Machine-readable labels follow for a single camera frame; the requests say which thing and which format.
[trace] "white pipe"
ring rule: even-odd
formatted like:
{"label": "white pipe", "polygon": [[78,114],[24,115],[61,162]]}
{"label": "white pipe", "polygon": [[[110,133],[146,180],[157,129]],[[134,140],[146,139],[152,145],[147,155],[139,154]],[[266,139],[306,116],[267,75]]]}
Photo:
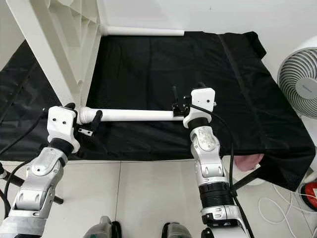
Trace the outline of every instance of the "white pipe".
{"label": "white pipe", "polygon": [[82,124],[92,122],[98,110],[103,112],[101,121],[165,121],[184,119],[184,117],[174,117],[172,111],[92,109],[82,107],[79,111],[79,122]]}
{"label": "white pipe", "polygon": [[138,27],[106,26],[104,30],[106,35],[124,35],[124,36],[184,36],[184,30],[154,29]]}

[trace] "black cable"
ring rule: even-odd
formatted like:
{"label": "black cable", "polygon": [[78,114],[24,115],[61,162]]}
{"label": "black cable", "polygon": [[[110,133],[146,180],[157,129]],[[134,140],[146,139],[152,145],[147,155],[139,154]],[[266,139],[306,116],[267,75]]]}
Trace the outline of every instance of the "black cable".
{"label": "black cable", "polygon": [[[15,139],[12,143],[10,143],[9,145],[5,146],[1,151],[0,151],[0,156],[3,155],[6,151],[8,151],[10,148],[12,148],[16,143],[18,143],[20,140],[22,140],[25,136],[27,136],[31,131],[34,130],[34,128],[38,125],[38,123],[40,122],[41,118],[43,117],[43,115],[45,114],[45,110],[43,110],[43,112],[38,116],[38,118],[36,119],[36,121],[33,123],[33,125],[22,135],[20,135],[17,139]],[[31,162],[32,160],[26,161],[22,164],[20,164],[19,166],[17,166],[12,173],[10,174],[6,184],[5,184],[5,189],[4,189],[4,193],[1,191],[0,192],[0,197],[2,198],[3,202],[4,202],[4,218],[8,217],[9,211],[11,209],[10,203],[7,199],[8,197],[8,189],[9,189],[9,185],[10,182],[13,178],[13,175],[15,174],[15,172],[21,168],[22,166],[26,165],[27,163]]]}
{"label": "black cable", "polygon": [[240,209],[240,212],[241,212],[241,216],[242,216],[242,219],[246,225],[246,228],[249,232],[249,235],[251,238],[254,238],[254,235],[252,233],[252,229],[251,229],[251,226],[249,224],[249,221],[247,219],[247,216],[246,214],[244,213],[243,209],[242,209],[242,206],[237,198],[237,192],[234,190],[233,188],[233,181],[232,181],[232,173],[233,173],[233,158],[234,158],[234,148],[233,148],[233,136],[232,136],[232,132],[230,130],[230,127],[228,126],[228,124],[225,122],[224,119],[222,119],[220,116],[218,116],[217,114],[215,113],[212,113],[211,111],[208,111],[207,109],[204,109],[204,108],[201,108],[201,107],[198,107],[198,106],[195,106],[193,104],[190,104],[189,105],[191,108],[194,108],[194,109],[197,109],[199,111],[202,111],[204,113],[207,113],[209,115],[211,115],[212,117],[215,117],[217,118],[227,129],[228,133],[229,133],[229,136],[230,136],[230,140],[231,140],[231,143],[230,143],[230,166],[229,166],[229,186],[230,186],[230,190],[231,190],[231,193],[232,193],[232,196],[233,196],[233,199],[236,203],[236,205],[239,207]]}
{"label": "black cable", "polygon": [[4,203],[4,218],[8,216],[8,211],[10,211],[11,206],[8,199],[5,197],[4,193],[0,190],[0,197]]}
{"label": "black cable", "polygon": [[204,84],[203,82],[198,82],[197,84],[199,87],[207,88],[206,84]]}
{"label": "black cable", "polygon": [[[31,161],[33,160],[33,158],[31,160],[27,160],[25,162],[23,162],[22,164],[18,165],[17,167],[15,167],[15,169],[11,172],[10,176],[8,177],[8,180],[6,181],[6,184],[5,184],[5,188],[4,188],[4,197],[5,199],[8,198],[8,190],[9,190],[9,185],[11,183],[11,180],[13,178],[13,175],[19,170],[19,168],[21,168],[22,166],[30,163]],[[8,210],[5,210],[5,215],[4,215],[4,218],[8,217],[8,214],[9,214],[9,211],[10,209]]]}
{"label": "black cable", "polygon": [[12,143],[10,143],[9,145],[5,146],[1,151],[0,151],[0,156],[2,154],[4,154],[7,150],[9,150],[13,145],[15,145],[16,143],[18,143],[20,140],[22,140],[25,136],[27,136],[31,131],[33,131],[33,129],[38,125],[38,123],[40,122],[42,116],[43,116],[44,112],[40,114],[40,116],[36,119],[36,121],[34,122],[34,124],[21,136],[19,136],[15,141],[13,141]]}

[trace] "white fan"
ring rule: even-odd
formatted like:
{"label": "white fan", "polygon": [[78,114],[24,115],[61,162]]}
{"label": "white fan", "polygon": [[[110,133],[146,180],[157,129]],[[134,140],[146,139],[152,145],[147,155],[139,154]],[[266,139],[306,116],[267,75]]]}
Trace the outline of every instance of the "white fan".
{"label": "white fan", "polygon": [[[317,145],[317,36],[301,44],[282,63],[277,83]],[[317,157],[311,164],[317,178]]]}

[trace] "pink object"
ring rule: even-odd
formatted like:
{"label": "pink object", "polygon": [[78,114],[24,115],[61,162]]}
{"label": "pink object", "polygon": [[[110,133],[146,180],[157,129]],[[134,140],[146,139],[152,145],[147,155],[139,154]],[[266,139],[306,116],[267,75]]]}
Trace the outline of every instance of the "pink object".
{"label": "pink object", "polygon": [[236,155],[234,162],[239,170],[242,172],[253,170],[255,166],[262,160],[264,154],[254,155]]}

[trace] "black tablecloth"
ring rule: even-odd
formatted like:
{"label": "black tablecloth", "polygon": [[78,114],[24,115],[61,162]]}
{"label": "black tablecloth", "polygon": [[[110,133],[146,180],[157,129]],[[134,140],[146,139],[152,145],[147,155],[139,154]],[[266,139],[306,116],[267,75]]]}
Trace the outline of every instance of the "black tablecloth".
{"label": "black tablecloth", "polygon": [[[223,35],[186,32],[184,37],[102,37],[87,106],[171,110],[172,86],[181,98],[204,82],[216,91],[214,112],[230,126],[236,155],[264,153],[259,177],[294,190],[315,147],[270,73],[254,32]],[[42,107],[59,101],[26,42],[0,74],[0,147],[30,126]],[[12,103],[7,99],[15,92]],[[225,128],[211,122],[229,154]],[[2,157],[26,160],[47,137],[46,122]],[[103,122],[97,139],[79,136],[71,159],[171,160],[190,158],[189,132],[175,122]]]}

